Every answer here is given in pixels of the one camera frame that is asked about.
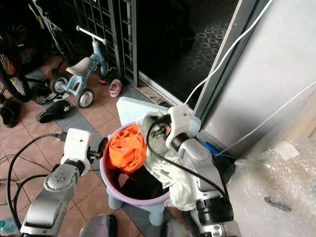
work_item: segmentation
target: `stool leg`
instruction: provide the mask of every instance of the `stool leg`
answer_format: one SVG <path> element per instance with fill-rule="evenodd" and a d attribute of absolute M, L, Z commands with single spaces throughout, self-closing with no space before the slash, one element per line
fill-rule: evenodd
<path fill-rule="evenodd" d="M 153 226 L 160 226 L 163 222 L 163 213 L 157 214 L 150 212 L 149 221 Z"/>
<path fill-rule="evenodd" d="M 112 197 L 111 195 L 109 195 L 108 203 L 109 203 L 110 209 L 113 209 L 113 210 L 120 209 L 120 207 L 123 205 L 123 202 L 121 200 L 118 200 Z"/>

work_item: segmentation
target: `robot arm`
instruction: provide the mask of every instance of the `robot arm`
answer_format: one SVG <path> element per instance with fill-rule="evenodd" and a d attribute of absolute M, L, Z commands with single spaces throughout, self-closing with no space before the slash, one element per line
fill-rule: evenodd
<path fill-rule="evenodd" d="M 61 165 L 45 178 L 43 190 L 24 219 L 20 230 L 24 236 L 58 235 L 67 205 L 75 196 L 78 180 L 90 169 L 90 140 L 89 132 L 69 129 Z"/>
<path fill-rule="evenodd" d="M 218 169 L 212 162 L 211 152 L 195 138 L 190 138 L 190 115 L 185 106 L 168 110 L 171 131 L 166 146 L 175 149 L 182 165 L 211 180 L 224 189 Z M 230 202 L 207 182 L 188 174 L 197 208 L 191 211 L 192 218 L 204 237 L 241 237 Z"/>

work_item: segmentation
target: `children's balance bike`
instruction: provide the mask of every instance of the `children's balance bike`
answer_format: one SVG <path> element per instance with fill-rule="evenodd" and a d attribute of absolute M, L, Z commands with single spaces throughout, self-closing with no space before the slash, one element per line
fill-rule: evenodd
<path fill-rule="evenodd" d="M 94 93 L 91 89 L 85 88 L 87 77 L 91 71 L 98 65 L 101 65 L 100 74 L 101 76 L 106 76 L 109 71 L 109 64 L 105 61 L 104 56 L 101 52 L 99 41 L 106 44 L 107 40 L 96 36 L 95 34 L 77 26 L 77 31 L 81 31 L 90 35 L 92 37 L 93 54 L 90 57 L 83 58 L 77 64 L 68 67 L 67 72 L 71 73 L 73 76 L 69 79 L 66 77 L 58 75 L 54 76 L 50 87 L 56 94 L 61 94 L 68 92 L 76 96 L 77 104 L 80 108 L 87 108 L 94 99 Z"/>

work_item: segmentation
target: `gray cloth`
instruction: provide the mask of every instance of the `gray cloth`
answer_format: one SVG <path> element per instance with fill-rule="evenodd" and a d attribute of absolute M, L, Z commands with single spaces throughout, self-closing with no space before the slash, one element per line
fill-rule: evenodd
<path fill-rule="evenodd" d="M 147 137 L 147 132 L 150 126 L 158 116 L 160 116 L 160 114 L 151 113 L 142 120 L 136 122 L 145 138 Z M 151 135 L 149 142 L 151 148 L 157 154 L 175 163 L 181 164 L 178 153 L 174 150 L 169 150 L 166 146 L 163 135 L 157 135 L 155 137 Z M 165 205 L 174 206 L 183 211 L 189 211 L 195 208 L 196 204 L 192 198 L 189 178 L 185 171 L 160 159 L 155 154 L 152 154 L 149 149 L 147 149 L 147 158 L 144 166 L 162 183 L 163 188 L 169 187 L 170 199 L 166 201 Z"/>

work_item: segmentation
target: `bike seat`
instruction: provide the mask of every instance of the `bike seat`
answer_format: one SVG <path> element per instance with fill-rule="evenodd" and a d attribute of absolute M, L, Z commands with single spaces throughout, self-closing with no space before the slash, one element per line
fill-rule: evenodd
<path fill-rule="evenodd" d="M 89 57 L 85 57 L 77 64 L 66 68 L 66 71 L 71 73 L 72 75 L 82 76 L 87 72 L 90 63 L 91 59 Z"/>

